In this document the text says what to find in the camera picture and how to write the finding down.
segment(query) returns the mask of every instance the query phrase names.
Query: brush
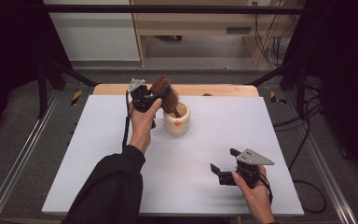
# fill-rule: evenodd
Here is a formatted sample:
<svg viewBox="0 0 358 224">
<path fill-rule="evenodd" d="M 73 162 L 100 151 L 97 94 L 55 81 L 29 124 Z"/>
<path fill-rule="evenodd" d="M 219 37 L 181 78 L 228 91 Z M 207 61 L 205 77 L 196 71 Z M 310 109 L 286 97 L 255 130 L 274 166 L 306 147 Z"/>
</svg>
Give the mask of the brush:
<svg viewBox="0 0 358 224">
<path fill-rule="evenodd" d="M 165 113 L 173 113 L 177 118 L 182 117 L 176 109 L 179 103 L 179 95 L 167 77 L 159 77 L 156 79 L 150 87 L 150 90 L 153 95 L 164 92 L 165 96 L 162 97 L 161 107 Z"/>
</svg>

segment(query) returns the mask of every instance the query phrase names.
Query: person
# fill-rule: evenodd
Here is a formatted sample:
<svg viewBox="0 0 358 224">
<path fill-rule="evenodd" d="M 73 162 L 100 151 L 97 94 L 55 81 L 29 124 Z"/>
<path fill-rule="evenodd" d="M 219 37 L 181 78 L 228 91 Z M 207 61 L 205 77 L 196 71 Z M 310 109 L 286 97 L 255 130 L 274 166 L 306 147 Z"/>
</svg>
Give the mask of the person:
<svg viewBox="0 0 358 224">
<path fill-rule="evenodd" d="M 130 143 L 121 154 L 106 156 L 97 163 L 61 224 L 137 222 L 143 192 L 141 169 L 151 141 L 152 122 L 160 107 L 161 99 L 157 99 L 145 113 L 134 110 L 130 104 Z M 262 166 L 260 171 L 266 174 Z M 235 172 L 233 178 L 256 223 L 273 223 L 266 187 L 258 183 L 254 189 L 249 189 Z"/>
</svg>

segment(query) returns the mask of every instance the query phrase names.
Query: brush bristles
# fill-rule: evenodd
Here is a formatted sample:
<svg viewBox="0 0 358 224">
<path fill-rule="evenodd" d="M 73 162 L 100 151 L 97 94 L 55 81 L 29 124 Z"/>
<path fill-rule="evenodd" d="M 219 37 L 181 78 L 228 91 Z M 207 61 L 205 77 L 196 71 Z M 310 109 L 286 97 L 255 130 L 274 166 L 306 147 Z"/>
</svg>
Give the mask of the brush bristles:
<svg viewBox="0 0 358 224">
<path fill-rule="evenodd" d="M 153 94 L 156 94 L 160 91 L 164 91 L 167 87 L 170 87 L 171 90 L 164 97 L 164 99 L 162 99 L 161 107 L 165 113 L 171 114 L 176 112 L 176 107 L 179 103 L 179 95 L 176 92 L 175 88 L 171 85 L 170 80 L 167 77 L 159 77 L 153 83 L 150 90 Z"/>
</svg>

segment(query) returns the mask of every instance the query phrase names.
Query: beige cup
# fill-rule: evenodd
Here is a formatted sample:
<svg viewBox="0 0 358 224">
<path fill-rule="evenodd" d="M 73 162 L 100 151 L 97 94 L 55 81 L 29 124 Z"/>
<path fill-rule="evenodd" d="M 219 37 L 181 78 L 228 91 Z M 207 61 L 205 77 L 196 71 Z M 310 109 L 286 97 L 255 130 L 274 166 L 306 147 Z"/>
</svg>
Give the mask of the beige cup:
<svg viewBox="0 0 358 224">
<path fill-rule="evenodd" d="M 181 118 L 177 118 L 173 113 L 164 115 L 164 128 L 165 130 L 172 135 L 181 135 L 188 131 L 190 128 L 190 109 L 187 105 L 182 102 L 178 103 L 176 110 L 180 114 Z"/>
</svg>

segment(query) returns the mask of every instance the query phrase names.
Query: black sleeve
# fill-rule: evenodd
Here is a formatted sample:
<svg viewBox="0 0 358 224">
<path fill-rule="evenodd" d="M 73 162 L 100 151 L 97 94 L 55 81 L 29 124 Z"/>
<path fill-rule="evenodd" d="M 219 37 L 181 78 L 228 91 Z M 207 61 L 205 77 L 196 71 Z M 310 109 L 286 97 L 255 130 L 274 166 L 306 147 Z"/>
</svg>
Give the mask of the black sleeve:
<svg viewBox="0 0 358 224">
<path fill-rule="evenodd" d="M 136 223 L 144 188 L 144 154 L 126 146 L 98 162 L 62 224 Z"/>
</svg>

